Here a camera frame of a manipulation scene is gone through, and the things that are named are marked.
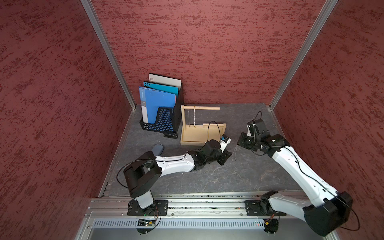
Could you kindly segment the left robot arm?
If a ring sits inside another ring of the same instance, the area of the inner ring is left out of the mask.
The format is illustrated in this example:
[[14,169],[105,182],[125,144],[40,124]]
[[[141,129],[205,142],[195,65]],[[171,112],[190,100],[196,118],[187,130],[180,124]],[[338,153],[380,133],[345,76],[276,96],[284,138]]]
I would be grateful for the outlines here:
[[125,188],[141,210],[151,209],[154,205],[151,188],[159,178],[175,173],[198,171],[213,162],[224,165],[232,155],[226,150],[231,140],[222,135],[219,141],[209,140],[198,150],[173,157],[156,156],[151,151],[146,152],[122,168],[127,183]]

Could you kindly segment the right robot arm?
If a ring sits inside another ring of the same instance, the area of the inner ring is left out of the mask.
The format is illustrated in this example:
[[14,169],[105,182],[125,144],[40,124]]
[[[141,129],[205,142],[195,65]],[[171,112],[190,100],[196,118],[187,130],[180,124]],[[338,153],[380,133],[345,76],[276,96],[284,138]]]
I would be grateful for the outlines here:
[[238,146],[268,155],[290,174],[308,197],[305,202],[269,191],[261,196],[263,214],[291,215],[306,222],[322,237],[349,220],[353,199],[347,192],[340,193],[316,174],[282,135],[270,135],[263,120],[250,121],[247,127],[247,133],[241,133],[239,137]]

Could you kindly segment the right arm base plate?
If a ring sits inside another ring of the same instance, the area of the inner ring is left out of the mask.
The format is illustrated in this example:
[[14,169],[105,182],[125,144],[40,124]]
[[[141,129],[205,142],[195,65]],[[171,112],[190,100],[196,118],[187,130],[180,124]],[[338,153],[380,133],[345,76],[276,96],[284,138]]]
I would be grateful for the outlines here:
[[285,217],[287,214],[272,209],[268,201],[245,201],[247,216],[249,217]]

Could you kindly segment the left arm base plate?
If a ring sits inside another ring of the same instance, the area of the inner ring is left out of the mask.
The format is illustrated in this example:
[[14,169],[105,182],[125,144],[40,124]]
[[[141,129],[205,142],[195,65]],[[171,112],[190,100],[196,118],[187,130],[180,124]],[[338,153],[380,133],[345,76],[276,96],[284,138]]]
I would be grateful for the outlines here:
[[154,200],[147,208],[142,209],[137,200],[131,200],[128,205],[128,216],[166,216],[168,212],[167,200]]

